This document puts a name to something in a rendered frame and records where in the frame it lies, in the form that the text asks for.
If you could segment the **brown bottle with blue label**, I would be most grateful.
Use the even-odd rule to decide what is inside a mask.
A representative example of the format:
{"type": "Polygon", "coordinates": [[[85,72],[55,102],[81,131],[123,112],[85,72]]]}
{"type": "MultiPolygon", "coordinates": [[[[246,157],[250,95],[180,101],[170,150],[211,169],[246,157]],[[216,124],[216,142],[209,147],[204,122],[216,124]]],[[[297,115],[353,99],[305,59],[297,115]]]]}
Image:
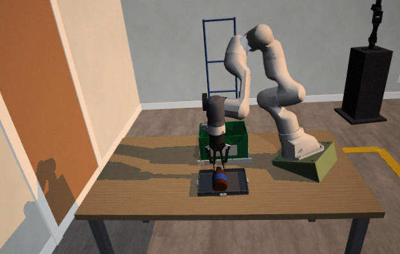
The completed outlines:
{"type": "Polygon", "coordinates": [[[212,182],[215,191],[225,191],[228,188],[227,176],[221,167],[217,167],[213,172],[212,182]]]}

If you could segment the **green plastic crate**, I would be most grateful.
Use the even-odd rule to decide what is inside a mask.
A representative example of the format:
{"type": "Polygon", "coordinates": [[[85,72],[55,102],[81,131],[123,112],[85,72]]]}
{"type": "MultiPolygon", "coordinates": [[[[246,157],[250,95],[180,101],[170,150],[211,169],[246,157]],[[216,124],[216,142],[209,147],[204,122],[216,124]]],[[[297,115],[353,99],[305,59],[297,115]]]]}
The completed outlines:
{"type": "MultiPolygon", "coordinates": [[[[209,160],[205,146],[210,143],[209,133],[200,129],[199,123],[199,149],[201,160],[209,160]]],[[[248,134],[245,121],[229,121],[225,123],[224,141],[230,144],[228,159],[248,158],[248,134]]]]}

